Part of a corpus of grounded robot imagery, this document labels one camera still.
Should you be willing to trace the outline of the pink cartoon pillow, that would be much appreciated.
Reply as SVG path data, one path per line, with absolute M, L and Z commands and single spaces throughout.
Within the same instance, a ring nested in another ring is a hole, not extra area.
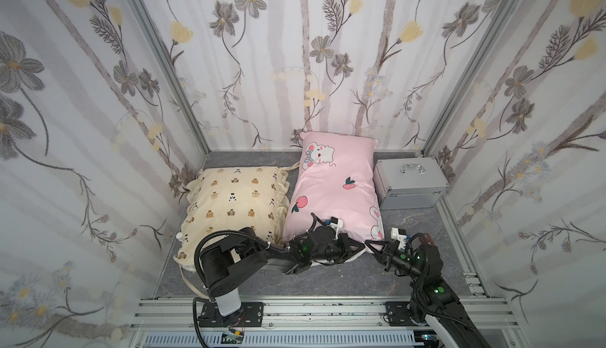
M 282 240 L 289 242 L 331 217 L 341 219 L 341 233 L 355 241 L 383 239 L 373 182 L 377 141 L 322 132 L 306 132 L 301 137 L 299 174 Z

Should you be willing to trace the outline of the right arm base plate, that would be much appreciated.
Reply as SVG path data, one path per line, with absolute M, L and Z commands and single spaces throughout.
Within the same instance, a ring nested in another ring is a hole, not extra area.
M 424 327 L 425 314 L 411 302 L 386 302 L 385 320 L 390 327 Z

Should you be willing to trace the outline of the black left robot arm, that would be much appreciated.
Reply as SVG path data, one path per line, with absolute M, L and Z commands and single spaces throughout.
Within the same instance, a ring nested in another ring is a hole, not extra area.
M 193 263 L 210 302 L 220 316 L 230 318 L 242 309 L 239 287 L 258 271 L 298 275 L 313 264 L 344 264 L 364 251 L 364 244 L 329 226 L 314 227 L 285 245 L 266 242 L 246 227 L 205 237 L 194 250 Z

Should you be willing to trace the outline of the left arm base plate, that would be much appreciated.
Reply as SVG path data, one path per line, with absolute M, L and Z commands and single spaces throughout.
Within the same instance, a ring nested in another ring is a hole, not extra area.
M 199 327 L 261 327 L 264 317 L 263 302 L 244 302 L 240 309 L 223 316 L 215 303 L 203 302 L 202 309 L 194 317 Z

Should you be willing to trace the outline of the cream bear print pillow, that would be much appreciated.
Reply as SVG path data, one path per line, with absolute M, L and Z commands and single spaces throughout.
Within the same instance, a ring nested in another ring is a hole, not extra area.
M 187 215 L 181 225 L 184 238 L 174 255 L 183 269 L 194 272 L 198 243 L 216 231 L 250 227 L 257 237 L 282 241 L 290 183 L 288 171 L 278 166 L 211 168 L 190 182 Z

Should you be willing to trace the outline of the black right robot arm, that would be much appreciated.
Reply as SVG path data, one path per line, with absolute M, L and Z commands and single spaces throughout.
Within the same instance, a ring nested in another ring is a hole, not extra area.
M 489 346 L 444 280 L 440 251 L 429 234 L 413 235 L 402 249 L 398 240 L 367 240 L 365 245 L 385 272 L 410 279 L 411 321 L 430 326 L 446 347 Z

